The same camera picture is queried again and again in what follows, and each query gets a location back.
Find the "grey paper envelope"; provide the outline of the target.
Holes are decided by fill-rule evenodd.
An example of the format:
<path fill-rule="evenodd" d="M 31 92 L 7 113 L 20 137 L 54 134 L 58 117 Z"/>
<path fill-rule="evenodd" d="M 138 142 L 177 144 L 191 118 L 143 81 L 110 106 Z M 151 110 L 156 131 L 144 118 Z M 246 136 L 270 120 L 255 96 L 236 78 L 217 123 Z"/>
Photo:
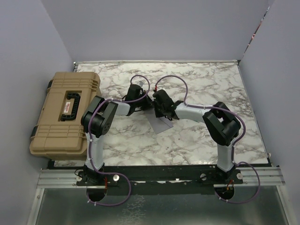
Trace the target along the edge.
<path fill-rule="evenodd" d="M 156 118 L 154 114 L 146 115 L 155 134 L 160 134 L 173 127 L 173 123 L 165 117 Z"/>

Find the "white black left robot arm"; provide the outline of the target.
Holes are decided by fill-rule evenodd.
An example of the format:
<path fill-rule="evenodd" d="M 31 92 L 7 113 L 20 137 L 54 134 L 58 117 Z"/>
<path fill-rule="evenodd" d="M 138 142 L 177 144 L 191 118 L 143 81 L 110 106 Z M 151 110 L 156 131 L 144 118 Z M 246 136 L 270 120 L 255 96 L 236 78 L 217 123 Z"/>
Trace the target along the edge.
<path fill-rule="evenodd" d="M 137 84 L 131 84 L 127 95 L 121 100 L 112 101 L 100 96 L 92 99 L 81 118 L 88 143 L 85 166 L 91 169 L 87 174 L 91 184 L 98 185 L 103 181 L 104 135 L 109 131 L 114 116 L 130 116 L 137 112 L 137 108 L 146 110 L 151 107 L 152 100 L 148 93 Z"/>

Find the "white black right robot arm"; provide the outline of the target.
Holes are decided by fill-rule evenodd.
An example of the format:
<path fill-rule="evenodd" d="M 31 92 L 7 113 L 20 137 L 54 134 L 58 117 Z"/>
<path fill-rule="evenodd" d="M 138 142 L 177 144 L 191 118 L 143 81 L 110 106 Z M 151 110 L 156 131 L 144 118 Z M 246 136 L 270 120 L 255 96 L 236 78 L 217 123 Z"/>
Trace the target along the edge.
<path fill-rule="evenodd" d="M 236 115 L 223 102 L 209 106 L 191 106 L 179 100 L 174 102 L 165 90 L 154 91 L 153 98 L 157 118 L 193 120 L 206 125 L 211 138 L 217 143 L 216 180 L 220 183 L 228 182 L 233 176 L 233 142 L 241 128 Z"/>

